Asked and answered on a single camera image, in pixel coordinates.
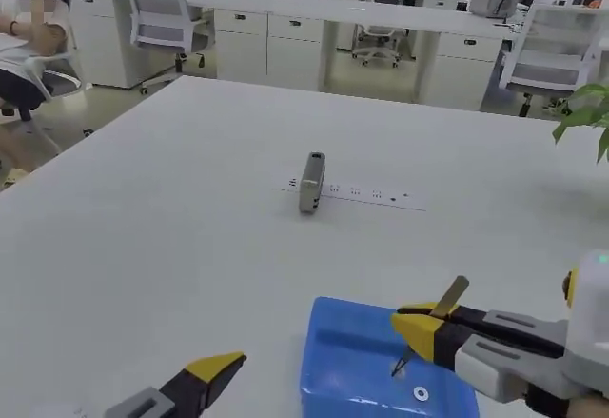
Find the green plant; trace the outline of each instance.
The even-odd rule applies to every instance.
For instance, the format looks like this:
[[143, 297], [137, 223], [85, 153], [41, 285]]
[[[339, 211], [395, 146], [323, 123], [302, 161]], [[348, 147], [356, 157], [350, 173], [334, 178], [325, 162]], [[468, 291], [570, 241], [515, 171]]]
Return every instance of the green plant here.
[[609, 87], [604, 87], [596, 83], [584, 85], [576, 90], [569, 101], [583, 97], [591, 96], [595, 98], [595, 105], [584, 105], [579, 109], [574, 109], [571, 114], [565, 116], [559, 126], [554, 129], [552, 135], [559, 142], [560, 138], [567, 130], [573, 126], [592, 126], [604, 128], [605, 131], [599, 140], [599, 156], [597, 162], [606, 154], [609, 161]]

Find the white office chair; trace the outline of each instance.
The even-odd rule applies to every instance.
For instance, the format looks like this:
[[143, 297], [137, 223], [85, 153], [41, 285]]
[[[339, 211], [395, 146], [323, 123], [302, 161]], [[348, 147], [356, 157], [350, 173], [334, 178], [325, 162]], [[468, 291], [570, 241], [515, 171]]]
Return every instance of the white office chair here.
[[[143, 49], [175, 54], [175, 73], [151, 78], [140, 88], [168, 83], [182, 74], [184, 54], [202, 51], [213, 42], [213, 14], [189, 7], [187, 0], [129, 0], [131, 4], [131, 44]], [[199, 67], [205, 65], [201, 55]]]
[[[29, 58], [25, 63], [25, 69], [32, 82], [45, 96], [46, 102], [53, 99], [75, 94], [85, 89], [83, 73], [78, 61], [76, 44], [71, 29], [68, 32], [67, 41], [63, 49], [53, 56], [35, 56]], [[29, 109], [23, 106], [5, 105], [2, 108], [3, 116], [14, 116], [15, 111], [19, 113], [21, 125], [20, 129], [28, 134], [33, 134], [41, 141], [53, 154], [61, 153], [61, 147], [52, 140], [45, 128], [34, 121]], [[90, 135], [92, 129], [82, 129], [85, 136]]]
[[595, 76], [595, 53], [609, 10], [533, 5], [515, 48], [507, 53], [500, 88], [524, 93], [519, 116], [533, 95], [564, 98]]
[[[374, 2], [374, 0], [365, 0], [366, 2]], [[358, 35], [358, 41], [362, 41], [364, 37], [369, 36], [373, 37], [377, 41], [376, 47], [363, 47], [360, 49], [354, 49], [351, 52], [351, 56], [355, 59], [358, 56], [364, 56], [362, 61], [363, 66], [367, 66], [368, 62], [377, 56], [381, 56], [387, 60], [393, 60], [393, 67], [396, 68], [400, 59], [402, 57], [396, 51], [400, 43], [400, 36], [403, 33], [403, 30], [396, 30], [393, 28], [384, 28], [380, 26], [361, 26], [358, 25], [358, 28], [362, 29], [362, 34]], [[386, 42], [390, 42], [393, 45], [393, 48], [389, 48], [385, 46]]]

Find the blue tray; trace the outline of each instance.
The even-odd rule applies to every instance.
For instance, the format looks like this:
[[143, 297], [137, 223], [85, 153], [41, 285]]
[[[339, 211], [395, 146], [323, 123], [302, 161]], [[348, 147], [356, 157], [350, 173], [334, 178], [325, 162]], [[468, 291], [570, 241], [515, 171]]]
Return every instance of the blue tray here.
[[[313, 304], [301, 367], [304, 418], [478, 418], [474, 390], [453, 372], [414, 357], [395, 377], [403, 338], [394, 309], [328, 297]], [[415, 399], [424, 387], [429, 399]]]

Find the white cabinet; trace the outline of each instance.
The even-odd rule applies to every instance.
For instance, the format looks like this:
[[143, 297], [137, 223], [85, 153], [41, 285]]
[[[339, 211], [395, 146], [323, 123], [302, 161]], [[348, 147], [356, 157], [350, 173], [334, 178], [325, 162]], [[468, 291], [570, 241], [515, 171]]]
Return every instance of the white cabinet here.
[[324, 20], [269, 15], [268, 34], [269, 85], [321, 90], [328, 47], [325, 38], [330, 34]]
[[216, 30], [216, 59], [220, 80], [266, 83], [266, 34]]
[[268, 37], [268, 82], [273, 87], [317, 91], [321, 42]]
[[[429, 7], [431, 9], [456, 10], [459, 2], [455, 0], [416, 0], [415, 7]], [[408, 47], [410, 48], [410, 56], [418, 58], [421, 53], [422, 40], [424, 33], [419, 30], [410, 30], [408, 32]]]
[[88, 83], [129, 89], [173, 65], [170, 53], [130, 44], [128, 0], [72, 0], [70, 23]]
[[451, 109], [479, 110], [493, 72], [486, 61], [438, 56], [423, 104]]
[[355, 28], [356, 26], [352, 23], [339, 23], [337, 38], [336, 38], [336, 48], [338, 50], [353, 50], [353, 39], [355, 37]]
[[215, 10], [214, 23], [218, 79], [266, 84], [266, 14]]
[[431, 67], [426, 68], [420, 102], [479, 110], [500, 49], [501, 39], [441, 34], [435, 58], [428, 62]]

